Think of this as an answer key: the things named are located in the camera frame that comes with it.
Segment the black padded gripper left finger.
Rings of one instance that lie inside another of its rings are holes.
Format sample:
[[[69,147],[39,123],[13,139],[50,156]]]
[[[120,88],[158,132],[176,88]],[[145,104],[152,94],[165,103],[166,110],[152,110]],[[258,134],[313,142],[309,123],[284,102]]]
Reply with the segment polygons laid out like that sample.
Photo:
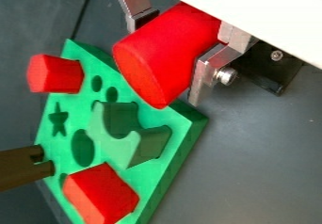
[[[152,6],[150,0],[118,0],[125,12],[128,30],[134,33],[161,14]]]

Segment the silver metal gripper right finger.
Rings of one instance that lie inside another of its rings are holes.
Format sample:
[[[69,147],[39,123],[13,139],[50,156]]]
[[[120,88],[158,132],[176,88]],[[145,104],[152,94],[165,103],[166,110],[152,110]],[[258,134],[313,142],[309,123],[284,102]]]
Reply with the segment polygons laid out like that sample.
[[[229,64],[241,57],[258,39],[245,30],[222,22],[218,39],[221,43],[205,52],[196,63],[196,70],[188,100],[197,106],[218,83],[229,86],[238,72]]]

